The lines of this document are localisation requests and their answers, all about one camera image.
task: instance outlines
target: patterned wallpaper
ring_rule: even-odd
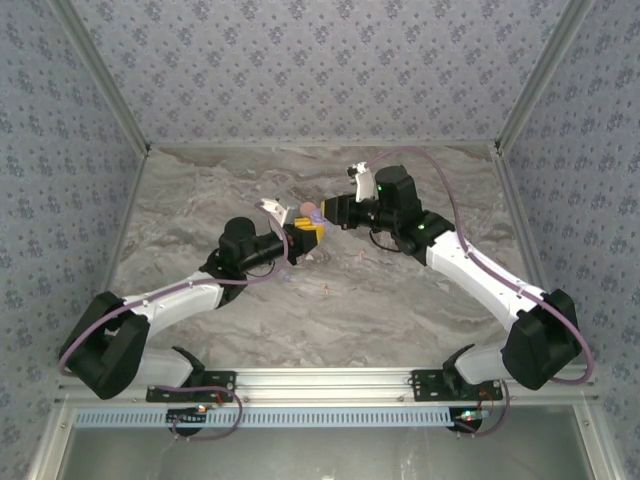
[[[639,54],[638,2],[596,2],[509,152],[547,276],[577,300],[630,478],[640,478]]]
[[[0,18],[0,478],[22,480],[138,160],[46,0]]]
[[[492,139],[566,0],[74,0],[154,142]]]

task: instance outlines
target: marble surface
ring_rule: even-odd
[[[429,150],[458,194],[470,240],[523,275],[488,148]],[[152,151],[114,292],[141,293],[188,276],[216,248],[225,222],[234,216],[248,216],[258,233],[264,233],[267,221],[253,208],[261,197],[298,206],[352,192],[347,166],[382,151]],[[405,165],[424,208],[453,217],[444,188],[425,160],[398,154],[387,164]],[[381,243],[392,246],[386,234],[381,235]],[[428,366],[440,364],[464,345],[499,335],[504,332],[489,312],[443,275],[410,257],[377,249],[366,229],[333,228],[298,266],[287,266],[276,279],[248,287],[219,310],[162,331],[150,345],[182,346],[209,366]]]

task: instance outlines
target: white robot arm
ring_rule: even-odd
[[[413,178],[404,167],[383,168],[375,178],[366,164],[354,165],[347,173],[356,184],[356,193],[323,202],[323,214],[331,223],[342,229],[364,226],[372,232],[389,232],[402,253],[451,278],[509,332],[506,342],[469,345],[445,362],[444,378],[453,391],[508,377],[538,389],[580,353],[579,343],[566,327],[532,300],[551,305],[577,326],[571,298],[561,290],[547,294],[506,271],[468,241],[462,245],[451,222],[422,209]],[[517,289],[505,286],[477,261]]]
[[[186,279],[141,295],[97,295],[60,349],[59,368],[70,370],[102,399],[135,385],[139,372],[144,375],[138,377],[182,385],[197,360],[179,348],[169,353],[145,348],[147,341],[192,315],[223,307],[247,285],[277,273],[247,280],[249,270],[283,255],[286,259],[281,263],[295,265],[296,259],[322,238],[323,226],[313,225],[306,218],[293,219],[293,211],[277,201],[263,200],[261,210],[272,224],[275,222],[275,231],[257,235],[248,218],[230,220],[219,238],[219,248]]]

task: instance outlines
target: purple cable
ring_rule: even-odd
[[[242,412],[244,411],[244,407],[242,406],[242,401],[240,401],[240,397],[234,392],[225,387],[171,387],[169,385],[157,385],[155,388],[159,390],[166,390],[167,392],[180,392],[180,393],[193,393],[193,392],[221,392],[230,395],[231,398],[238,404],[238,415],[236,416],[236,421],[233,422],[229,428],[227,428],[224,432],[218,433],[216,435],[207,435],[205,437],[185,437],[180,435],[177,431],[178,423],[185,416],[185,414],[178,415],[178,417],[173,421],[171,425],[171,431],[176,437],[176,440],[185,440],[187,442],[209,442],[213,440],[220,440],[221,438],[228,437],[233,432],[235,432],[240,426],[240,422],[242,421]]]
[[[462,435],[469,435],[472,437],[486,437],[487,435],[491,435],[493,432],[495,432],[500,427],[502,427],[505,420],[507,419],[507,416],[509,415],[509,412],[511,411],[511,396],[510,396],[511,394],[509,393],[509,387],[507,386],[507,382],[505,382],[504,380],[501,380],[501,382],[502,382],[502,388],[504,389],[504,410],[502,411],[502,415],[500,415],[500,419],[498,420],[498,422],[489,430],[485,430],[484,432],[477,433],[469,425],[465,425],[462,422],[454,421],[453,423],[455,423],[457,426],[464,428],[465,430],[468,430],[470,432],[470,433],[464,433],[464,432],[459,432],[459,433],[461,433]]]
[[[75,375],[73,375],[70,372],[67,372],[66,370],[66,365],[67,362],[69,361],[69,358],[71,357],[71,355],[73,355],[73,352],[76,351],[76,349],[82,345],[87,338],[89,338],[89,336],[95,332],[96,330],[98,330],[101,326],[103,326],[105,323],[107,323],[109,320],[117,317],[118,315],[120,315],[121,313],[124,313],[128,310],[131,310],[133,308],[137,308],[140,305],[142,305],[145,300],[149,303],[154,302],[160,298],[166,297],[167,295],[171,295],[172,293],[175,292],[179,292],[180,290],[184,290],[187,288],[191,288],[193,286],[198,286],[198,285],[255,285],[257,283],[262,283],[262,282],[266,282],[267,280],[272,279],[273,277],[276,276],[276,274],[282,270],[282,268],[285,266],[285,264],[287,263],[287,258],[289,256],[289,242],[287,241],[287,233],[284,231],[284,229],[280,226],[280,224],[278,223],[278,221],[276,220],[276,218],[271,215],[271,213],[269,213],[268,211],[266,211],[263,207],[262,207],[262,203],[257,203],[255,205],[255,207],[260,210],[262,213],[264,213],[270,220],[272,220],[273,224],[276,227],[276,230],[278,230],[278,233],[280,234],[280,238],[283,239],[283,247],[284,247],[284,251],[282,254],[282,258],[280,259],[280,261],[278,262],[278,264],[276,265],[276,267],[273,269],[273,271],[264,276],[264,277],[259,277],[259,278],[254,278],[251,280],[227,280],[227,279],[219,279],[219,278],[203,278],[200,280],[195,280],[193,282],[185,282],[185,283],[181,283],[179,285],[175,285],[173,287],[167,288],[165,290],[161,290],[158,293],[149,296],[146,299],[141,299],[141,300],[137,300],[135,302],[132,303],[128,303],[126,305],[123,305],[120,308],[116,308],[113,312],[110,312],[108,314],[106,314],[104,317],[100,318],[99,320],[96,320],[95,323],[93,323],[89,328],[87,328],[84,332],[82,332],[78,338],[76,338],[73,343],[71,345],[69,345],[69,348],[67,348],[67,350],[64,352],[64,354],[62,355],[62,357],[60,357],[60,361],[58,362],[58,371],[64,375],[65,377],[73,377]]]
[[[554,307],[549,305],[547,302],[545,302],[541,298],[536,297],[535,295],[527,292],[526,290],[520,292],[520,287],[518,285],[510,282],[499,273],[494,272],[490,267],[482,263],[482,261],[473,252],[469,251],[469,244],[467,243],[467,240],[464,238],[464,225],[462,223],[462,218],[460,217],[458,202],[456,201],[455,195],[453,194],[453,188],[451,188],[451,185],[449,184],[447,177],[445,176],[444,172],[442,171],[442,168],[440,168],[440,165],[438,164],[435,158],[433,158],[426,150],[422,148],[410,147],[410,146],[395,147],[395,148],[392,148],[391,150],[387,150],[386,152],[375,157],[373,160],[370,160],[369,162],[367,162],[366,167],[370,168],[372,165],[375,165],[382,159],[387,158],[388,156],[398,152],[413,152],[413,153],[422,155],[424,158],[429,160],[433,168],[435,168],[436,171],[438,172],[438,175],[440,176],[440,180],[442,180],[442,184],[444,185],[444,188],[447,191],[447,195],[449,196],[451,207],[453,208],[454,222],[456,224],[456,233],[458,235],[460,245],[462,246],[462,249],[464,250],[467,257],[469,257],[473,263],[475,263],[482,271],[484,271],[491,278],[497,280],[498,282],[502,283],[505,287],[513,290],[514,292],[525,297],[526,299],[531,300],[535,304],[545,309],[551,315],[556,317],[578,341],[578,343],[582,347],[582,350],[584,351],[585,357],[587,358],[587,368],[584,374],[580,378],[576,378],[572,380],[566,380],[563,378],[554,377],[553,381],[556,383],[562,383],[564,385],[580,385],[587,382],[589,378],[591,378],[591,375],[593,374],[593,369],[594,369],[593,354],[591,353],[591,349],[589,348],[587,341],[584,339],[580,331],[573,325],[573,323],[571,323],[567,317],[565,317],[562,313],[560,313],[558,310],[556,310]]]

